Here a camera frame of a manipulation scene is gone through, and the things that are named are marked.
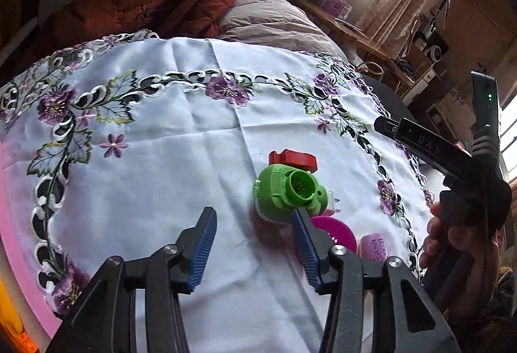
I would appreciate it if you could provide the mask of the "person's right hand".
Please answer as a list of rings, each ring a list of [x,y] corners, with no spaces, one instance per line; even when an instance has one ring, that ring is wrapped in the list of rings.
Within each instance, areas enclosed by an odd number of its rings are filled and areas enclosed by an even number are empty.
[[[475,192],[445,190],[431,207],[420,259],[423,286],[449,317],[471,316],[489,304],[501,259],[497,233],[511,201],[510,185],[490,179]]]

